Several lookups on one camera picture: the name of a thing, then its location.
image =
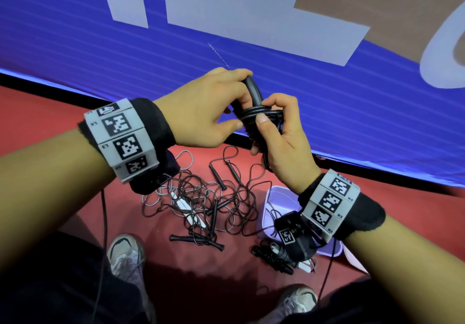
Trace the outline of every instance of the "person's left hand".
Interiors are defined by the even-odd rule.
[[[228,71],[215,68],[174,92],[154,101],[174,134],[176,143],[205,148],[224,143],[234,131],[242,128],[240,120],[218,123],[223,112],[235,99],[242,108],[252,106],[247,87],[241,80],[251,76],[247,69]]]

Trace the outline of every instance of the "fingernail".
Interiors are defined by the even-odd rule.
[[[264,113],[259,113],[256,117],[255,117],[255,120],[258,122],[258,123],[263,123],[267,120],[270,120]]]

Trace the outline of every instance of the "forearm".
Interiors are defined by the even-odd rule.
[[[114,177],[77,129],[0,157],[0,271]]]
[[[345,245],[416,323],[461,323],[465,263],[387,217]]]

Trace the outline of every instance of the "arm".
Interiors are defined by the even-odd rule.
[[[257,127],[268,145],[276,176],[296,194],[320,174],[302,130],[297,100],[273,94],[263,105],[283,108],[283,135],[266,116]],[[256,147],[251,153],[258,152]],[[415,323],[462,323],[465,317],[465,263],[387,216],[373,231],[355,231],[347,247]]]
[[[240,81],[252,73],[217,68],[155,101],[176,143],[218,146],[242,127],[218,124],[238,99],[251,105]],[[78,129],[0,157],[0,272],[82,208],[115,175]]]

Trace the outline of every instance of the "sneaker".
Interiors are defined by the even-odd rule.
[[[145,264],[142,244],[134,236],[120,235],[108,248],[107,257],[114,276],[138,287],[147,318],[150,323],[156,324],[155,308],[148,298],[142,275]]]
[[[279,299],[276,308],[255,324],[279,324],[291,314],[310,312],[317,301],[317,295],[310,287],[302,284],[289,286]]]

